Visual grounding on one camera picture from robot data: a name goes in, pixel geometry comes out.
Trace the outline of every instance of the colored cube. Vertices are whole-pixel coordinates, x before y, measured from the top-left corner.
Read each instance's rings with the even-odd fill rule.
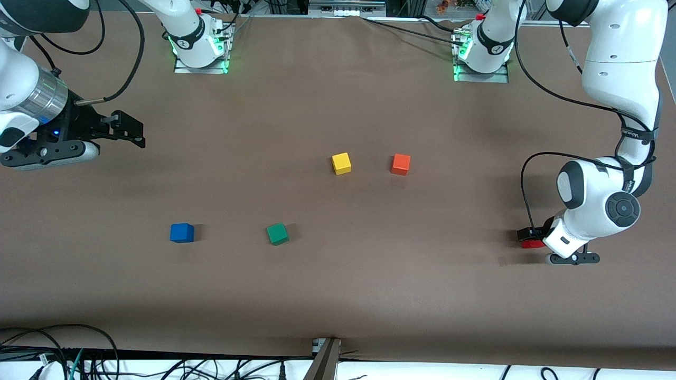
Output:
[[[408,169],[410,166],[411,166],[411,156],[397,153],[394,155],[394,160],[392,160],[392,169],[390,171],[392,172],[392,174],[405,176],[408,173]]]
[[[272,245],[280,245],[289,241],[289,234],[284,223],[277,223],[268,227],[268,236]]]
[[[172,224],[169,240],[175,243],[192,243],[195,241],[195,226],[188,223]]]
[[[352,164],[349,162],[349,156],[347,153],[337,154],[331,157],[333,161],[333,170],[336,172],[336,175],[349,173],[352,170]]]

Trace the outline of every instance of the brown table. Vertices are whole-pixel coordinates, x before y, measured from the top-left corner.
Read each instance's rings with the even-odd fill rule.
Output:
[[[135,58],[131,17],[105,16],[101,51],[50,49],[85,98],[114,92]],[[173,74],[159,20],[141,18],[139,73],[97,109],[142,120],[147,148],[102,141],[90,163],[0,170],[2,325],[89,323],[136,350],[306,354],[334,335],[368,359],[676,368],[676,108],[661,67],[641,220],[590,245],[601,263],[550,266],[514,242],[521,164],[610,154],[615,115],[546,95],[513,63],[509,85],[454,82],[447,45],[359,18],[255,18],[229,74]],[[98,38],[94,17],[55,36]],[[589,29],[569,38],[583,57]],[[588,99],[557,28],[523,28],[521,47],[543,84]],[[352,173],[335,176],[344,151]],[[389,173],[394,153],[412,156],[408,176]],[[538,222],[562,208],[563,163],[529,168]],[[199,241],[170,242],[176,222]],[[275,247],[277,222],[292,240]]]

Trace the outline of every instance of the metal leg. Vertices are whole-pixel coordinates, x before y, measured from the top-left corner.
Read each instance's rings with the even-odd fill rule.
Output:
[[[326,339],[322,349],[319,350],[319,354],[314,357],[303,380],[335,380],[339,355],[340,339]]]

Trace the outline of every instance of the green cube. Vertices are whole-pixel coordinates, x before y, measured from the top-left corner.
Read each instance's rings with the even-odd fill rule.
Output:
[[[289,241],[289,234],[287,233],[284,223],[277,223],[268,227],[268,236],[272,245],[280,245]]]

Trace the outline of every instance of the gray floor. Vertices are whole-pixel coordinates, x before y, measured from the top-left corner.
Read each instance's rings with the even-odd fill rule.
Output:
[[[120,4],[118,0],[99,0],[101,2],[101,7],[103,10],[110,11],[120,11],[124,10],[124,7]],[[135,10],[138,11],[149,11],[149,9],[138,2],[138,0],[127,0],[129,5],[131,5]],[[669,0],[670,4],[676,3],[676,0]],[[544,19],[551,19],[549,14],[546,14]],[[671,95],[672,98],[676,101],[676,9],[672,9],[669,12],[669,21],[667,22],[667,33],[665,35],[664,45],[662,46],[662,63],[665,66],[665,71],[667,72],[667,78],[671,84]]]

